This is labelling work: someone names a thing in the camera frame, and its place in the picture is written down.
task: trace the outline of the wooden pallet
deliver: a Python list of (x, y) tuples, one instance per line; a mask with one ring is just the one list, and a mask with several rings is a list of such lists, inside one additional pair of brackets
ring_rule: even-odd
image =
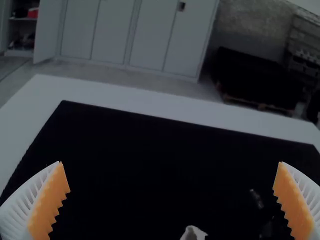
[(270, 110), (270, 111), (281, 112), (281, 113), (283, 113), (283, 114), (285, 114), (285, 115), (287, 115), (289, 117), (292, 117), (294, 115), (294, 112), (295, 112), (294, 109), (288, 110), (288, 109), (285, 109), (285, 108), (282, 108), (282, 107), (277, 107), (277, 106), (269, 105), (269, 104), (266, 104), (266, 103), (249, 101), (249, 100), (246, 100), (246, 99), (243, 99), (243, 98), (238, 98), (238, 97), (231, 96), (231, 95), (229, 95), (227, 93), (223, 93), (222, 92), (222, 85), (219, 82), (217, 82), (217, 84), (216, 84), (216, 89), (221, 93), (223, 102), (225, 104), (231, 104), (231, 103), (245, 104), (245, 105), (249, 105), (251, 107), (257, 108), (260, 111), (268, 111), (268, 110)]

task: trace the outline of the black foam mat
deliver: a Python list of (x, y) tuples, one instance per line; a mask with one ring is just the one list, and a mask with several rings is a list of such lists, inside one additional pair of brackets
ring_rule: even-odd
[(0, 203), (56, 161), (71, 193), (51, 240), (179, 240), (188, 225), (206, 239), (293, 239), (273, 196), (278, 162), (320, 183), (310, 144), (62, 101)]

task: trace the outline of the gray floor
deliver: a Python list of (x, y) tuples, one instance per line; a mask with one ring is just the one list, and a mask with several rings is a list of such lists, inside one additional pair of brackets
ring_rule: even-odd
[(25, 57), (0, 56), (0, 82), (29, 61)]
[[(201, 76), (200, 81), (197, 84), (149, 73), (106, 67), (103, 65), (64, 61), (49, 61), (33, 65), (32, 61), (29, 60), (0, 82), (0, 107), (2, 107), (36, 74), (109, 83), (223, 103), (220, 94), (208, 75)], [(299, 103), (293, 117), (299, 119), (303, 108), (304, 105)]]

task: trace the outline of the white wall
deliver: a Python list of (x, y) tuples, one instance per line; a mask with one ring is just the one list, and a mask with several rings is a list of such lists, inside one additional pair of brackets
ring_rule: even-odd
[(320, 0), (287, 0), (293, 4), (302, 7), (309, 12), (320, 15)]

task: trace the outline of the small black object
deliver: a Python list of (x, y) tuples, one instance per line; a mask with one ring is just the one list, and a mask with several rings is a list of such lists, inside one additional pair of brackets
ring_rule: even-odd
[(306, 109), (306, 118), (314, 123), (318, 123), (318, 114), (320, 112), (320, 90), (315, 91)]
[(28, 16), (28, 9), (24, 7), (16, 8), (12, 13), (12, 16), (17, 19), (26, 18)]

